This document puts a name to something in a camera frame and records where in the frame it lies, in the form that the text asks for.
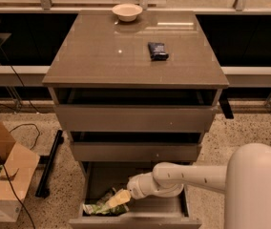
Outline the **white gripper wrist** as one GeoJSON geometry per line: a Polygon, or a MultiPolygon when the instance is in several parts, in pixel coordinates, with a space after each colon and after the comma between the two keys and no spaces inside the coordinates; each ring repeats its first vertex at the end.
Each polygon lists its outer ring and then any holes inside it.
{"type": "Polygon", "coordinates": [[[142,199],[148,196],[159,198],[172,198],[178,196],[184,189],[182,184],[170,185],[162,187],[153,178],[151,173],[140,174],[130,177],[127,183],[127,190],[121,189],[116,192],[106,202],[108,208],[115,208],[118,205],[125,204],[134,199],[142,199]]]}

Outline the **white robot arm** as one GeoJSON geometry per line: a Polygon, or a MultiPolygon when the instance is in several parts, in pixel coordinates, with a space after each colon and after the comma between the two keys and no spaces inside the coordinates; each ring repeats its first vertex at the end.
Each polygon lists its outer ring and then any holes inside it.
{"type": "Polygon", "coordinates": [[[224,194],[224,229],[271,229],[271,147],[261,143],[239,147],[225,166],[158,163],[152,172],[131,177],[107,206],[132,198],[171,198],[185,185],[224,194]]]}

